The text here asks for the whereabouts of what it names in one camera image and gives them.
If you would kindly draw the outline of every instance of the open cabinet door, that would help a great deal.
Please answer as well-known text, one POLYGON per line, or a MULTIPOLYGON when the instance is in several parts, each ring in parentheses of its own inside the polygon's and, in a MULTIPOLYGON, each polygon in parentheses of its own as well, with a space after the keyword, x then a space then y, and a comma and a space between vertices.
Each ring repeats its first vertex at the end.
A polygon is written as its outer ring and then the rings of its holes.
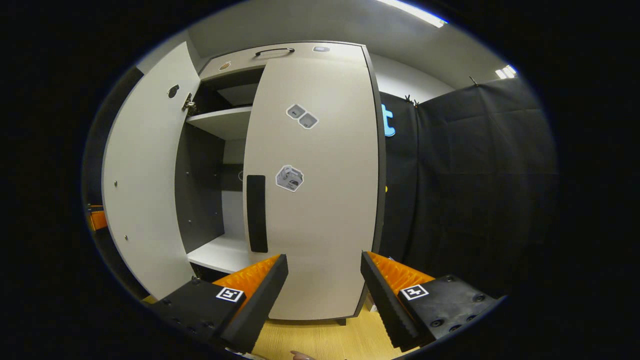
POLYGON ((142 286, 161 299, 194 275, 175 210, 175 159, 200 78, 186 43, 142 77, 120 108, 104 151, 102 198, 109 231, 142 286), (177 91, 170 91, 175 86, 177 91))
POLYGON ((353 316, 364 286, 360 253, 372 247, 378 201, 378 123, 364 57, 362 64, 269 60, 253 102, 243 176, 250 261, 287 254, 289 264, 269 317, 353 316), (298 183, 295 191, 276 180, 285 165, 300 171, 286 181, 298 183))

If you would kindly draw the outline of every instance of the black fabric backdrop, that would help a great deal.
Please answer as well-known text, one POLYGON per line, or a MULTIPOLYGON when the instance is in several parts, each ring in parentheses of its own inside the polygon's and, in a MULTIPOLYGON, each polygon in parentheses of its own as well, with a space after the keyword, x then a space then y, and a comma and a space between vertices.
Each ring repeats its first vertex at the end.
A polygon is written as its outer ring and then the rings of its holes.
POLYGON ((535 96, 515 78, 416 108, 381 98, 396 134, 387 138, 380 254, 435 277, 457 275, 493 297, 509 293, 556 199, 554 141, 535 96))

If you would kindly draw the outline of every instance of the cabinet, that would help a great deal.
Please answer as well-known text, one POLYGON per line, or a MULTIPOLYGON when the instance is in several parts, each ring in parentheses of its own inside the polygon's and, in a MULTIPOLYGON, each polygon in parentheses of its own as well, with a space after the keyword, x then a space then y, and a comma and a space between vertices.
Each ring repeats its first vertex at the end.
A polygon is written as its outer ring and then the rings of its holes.
POLYGON ((186 45, 176 47, 127 98, 106 148, 104 205, 127 266, 160 298, 193 275, 189 262, 235 272, 284 253, 289 276, 270 318, 357 315, 360 253, 376 250, 384 208, 380 108, 362 45, 257 47, 213 58, 199 76, 186 45), (200 109, 190 117, 188 93, 200 109), (241 182, 221 185, 223 234, 189 252, 180 236, 189 225, 176 212, 185 195, 172 188, 186 126, 224 141, 215 175, 241 182), (300 172, 295 191, 278 186, 286 165, 300 172))

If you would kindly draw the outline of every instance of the ceiling light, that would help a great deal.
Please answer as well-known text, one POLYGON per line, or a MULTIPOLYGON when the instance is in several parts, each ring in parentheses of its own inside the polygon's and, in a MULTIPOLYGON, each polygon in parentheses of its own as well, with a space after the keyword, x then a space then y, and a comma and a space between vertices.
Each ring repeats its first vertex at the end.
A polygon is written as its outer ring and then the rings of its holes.
POLYGON ((394 8, 400 9, 404 12, 408 12, 411 15, 418 17, 428 23, 430 23, 431 25, 434 25, 436 28, 441 28, 444 24, 447 24, 446 21, 431 15, 428 12, 425 12, 424 10, 420 10, 418 8, 414 8, 411 5, 405 4, 402 1, 398 1, 398 0, 378 0, 381 3, 385 3, 387 5, 393 6, 394 8))
POLYGON ((496 74, 498 74, 498 76, 499 76, 501 79, 506 79, 506 78, 507 78, 507 75, 505 75, 505 74, 502 72, 502 70, 496 70, 496 71, 495 71, 495 73, 496 73, 496 74))
POLYGON ((502 71, 504 71, 504 73, 507 75, 507 78, 509 79, 513 79, 516 76, 511 72, 511 70, 509 69, 509 67, 504 68, 502 71))

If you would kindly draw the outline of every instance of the keyhole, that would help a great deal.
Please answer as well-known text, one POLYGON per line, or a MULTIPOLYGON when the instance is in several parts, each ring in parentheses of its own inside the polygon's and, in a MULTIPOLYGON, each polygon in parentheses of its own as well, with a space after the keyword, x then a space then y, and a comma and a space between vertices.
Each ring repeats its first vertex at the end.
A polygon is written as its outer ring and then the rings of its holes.
POLYGON ((180 85, 176 84, 175 86, 171 87, 169 89, 169 91, 167 92, 167 94, 169 95, 169 99, 173 99, 173 97, 175 96, 175 94, 178 93, 178 89, 180 88, 180 85))

